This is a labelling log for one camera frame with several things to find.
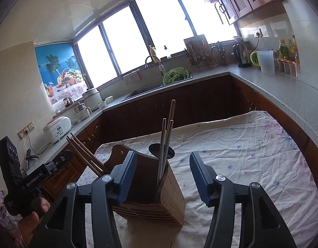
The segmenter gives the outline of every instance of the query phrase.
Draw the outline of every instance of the electric outlet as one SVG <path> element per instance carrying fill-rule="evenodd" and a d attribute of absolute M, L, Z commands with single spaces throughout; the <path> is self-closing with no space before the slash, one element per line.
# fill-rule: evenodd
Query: electric outlet
<path fill-rule="evenodd" d="M 25 126 L 21 131 L 18 132 L 20 140 L 26 136 L 27 133 L 30 133 L 35 128 L 34 123 L 30 123 L 28 126 Z"/>
<path fill-rule="evenodd" d="M 255 38 L 258 38 L 258 37 L 262 37 L 262 36 L 263 36 L 261 29 L 254 30 L 254 31 L 253 31 L 253 35 L 254 35 Z"/>

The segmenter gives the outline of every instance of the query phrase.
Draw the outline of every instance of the ceiling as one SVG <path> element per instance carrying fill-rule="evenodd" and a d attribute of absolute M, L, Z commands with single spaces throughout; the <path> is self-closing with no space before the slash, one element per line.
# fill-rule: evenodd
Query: ceiling
<path fill-rule="evenodd" d="M 0 51 L 23 42 L 73 39 L 124 0 L 19 0 L 0 25 Z"/>

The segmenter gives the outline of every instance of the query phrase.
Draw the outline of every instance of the countertop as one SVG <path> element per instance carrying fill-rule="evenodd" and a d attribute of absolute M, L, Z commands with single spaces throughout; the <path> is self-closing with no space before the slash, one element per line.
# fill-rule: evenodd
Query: countertop
<path fill-rule="evenodd" d="M 282 111 L 290 116 L 309 136 L 309 138 L 318 147 L 318 90 L 301 82 L 294 76 L 275 71 L 275 75 L 266 76 L 261 73 L 257 67 L 238 68 L 237 64 L 228 66 L 213 67 L 211 69 L 200 69 L 192 72 L 192 79 L 188 79 L 169 86 L 164 86 L 147 93 L 140 94 L 128 100 L 122 101 L 130 93 L 114 98 L 114 101 L 108 103 L 104 109 L 94 111 L 87 119 L 79 122 L 70 132 L 78 135 L 92 121 L 99 117 L 103 112 L 117 108 L 174 88 L 186 86 L 191 83 L 197 83 L 204 80 L 231 75 L 251 88 L 261 93 Z M 67 145 L 66 137 L 49 146 L 49 148 L 35 160 L 27 173 L 38 168 L 42 163 L 52 160 Z"/>

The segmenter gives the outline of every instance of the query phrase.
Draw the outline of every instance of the plastic pitcher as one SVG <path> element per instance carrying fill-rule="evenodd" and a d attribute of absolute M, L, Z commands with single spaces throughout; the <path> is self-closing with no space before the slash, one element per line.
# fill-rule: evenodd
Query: plastic pitcher
<path fill-rule="evenodd" d="M 252 56 L 254 53 L 257 54 L 259 63 L 256 63 L 253 60 Z M 252 52 L 251 53 L 251 62 L 256 66 L 260 66 L 263 74 L 266 74 L 266 75 L 274 75 L 275 74 L 274 53 L 272 50 Z"/>

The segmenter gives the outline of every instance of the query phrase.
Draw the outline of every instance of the blue gripper pad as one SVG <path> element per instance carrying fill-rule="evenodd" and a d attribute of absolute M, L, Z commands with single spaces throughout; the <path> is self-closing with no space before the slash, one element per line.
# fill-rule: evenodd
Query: blue gripper pad
<path fill-rule="evenodd" d="M 189 164 L 199 196 L 208 206 L 211 201 L 211 194 L 214 192 L 216 172 L 211 166 L 204 164 L 198 152 L 191 153 Z"/>
<path fill-rule="evenodd" d="M 114 179 L 114 193 L 116 193 L 117 205 L 121 205 L 127 198 L 130 184 L 132 183 L 136 170 L 137 157 L 136 153 L 129 151 L 121 165 L 116 165 L 111 176 Z"/>

